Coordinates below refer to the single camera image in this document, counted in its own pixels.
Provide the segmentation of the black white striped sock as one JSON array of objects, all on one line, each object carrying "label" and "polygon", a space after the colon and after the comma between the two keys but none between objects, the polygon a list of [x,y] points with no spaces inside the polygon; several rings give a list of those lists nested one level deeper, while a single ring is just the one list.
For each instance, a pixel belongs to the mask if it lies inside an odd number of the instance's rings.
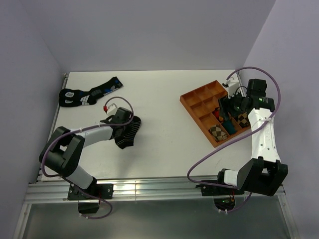
[{"label": "black white striped sock", "polygon": [[115,144],[120,148],[131,147],[134,145],[134,140],[137,132],[142,124],[142,120],[138,116],[134,116],[132,122],[126,126],[124,131],[114,138]]}]

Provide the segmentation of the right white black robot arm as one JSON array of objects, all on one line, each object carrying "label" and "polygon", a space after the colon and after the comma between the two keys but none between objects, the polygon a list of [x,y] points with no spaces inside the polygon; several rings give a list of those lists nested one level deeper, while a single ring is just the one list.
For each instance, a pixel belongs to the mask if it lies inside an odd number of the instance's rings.
[{"label": "right white black robot arm", "polygon": [[248,82],[246,96],[235,93],[219,99],[220,116],[224,120],[246,113],[252,131],[251,159],[239,170],[222,169],[216,190],[227,194],[233,187],[252,193],[273,196],[288,174],[281,163],[274,133],[275,103],[266,97],[267,83],[261,79]]}]

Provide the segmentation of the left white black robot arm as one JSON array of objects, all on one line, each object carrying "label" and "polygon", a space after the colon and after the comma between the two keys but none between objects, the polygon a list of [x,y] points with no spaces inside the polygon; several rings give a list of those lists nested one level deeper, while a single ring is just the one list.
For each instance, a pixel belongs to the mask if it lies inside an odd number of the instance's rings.
[{"label": "left white black robot arm", "polygon": [[103,194],[103,190],[97,185],[97,179],[79,165],[82,150],[107,140],[113,140],[120,149],[133,146],[141,123],[138,116],[120,107],[99,124],[82,130],[70,130],[60,126],[54,131],[39,156],[41,167],[50,168],[58,176],[77,186],[84,198],[97,197]]}]

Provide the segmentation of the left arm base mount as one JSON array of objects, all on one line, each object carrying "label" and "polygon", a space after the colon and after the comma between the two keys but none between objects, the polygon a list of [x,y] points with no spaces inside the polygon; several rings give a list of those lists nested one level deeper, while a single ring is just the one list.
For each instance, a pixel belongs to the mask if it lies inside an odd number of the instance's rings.
[{"label": "left arm base mount", "polygon": [[113,184],[96,184],[86,190],[70,185],[67,199],[69,201],[91,200],[95,198],[112,199],[113,188]]}]

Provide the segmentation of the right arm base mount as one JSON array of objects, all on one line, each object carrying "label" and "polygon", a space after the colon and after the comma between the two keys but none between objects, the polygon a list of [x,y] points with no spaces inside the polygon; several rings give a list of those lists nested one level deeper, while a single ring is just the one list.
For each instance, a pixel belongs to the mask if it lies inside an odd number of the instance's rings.
[{"label": "right arm base mount", "polygon": [[217,180],[202,180],[202,184],[197,184],[195,187],[200,188],[201,195],[203,197],[208,196],[234,196],[234,195],[243,195],[245,193],[244,190],[234,190],[224,187],[216,187],[211,185],[204,185],[205,183],[217,183]]}]

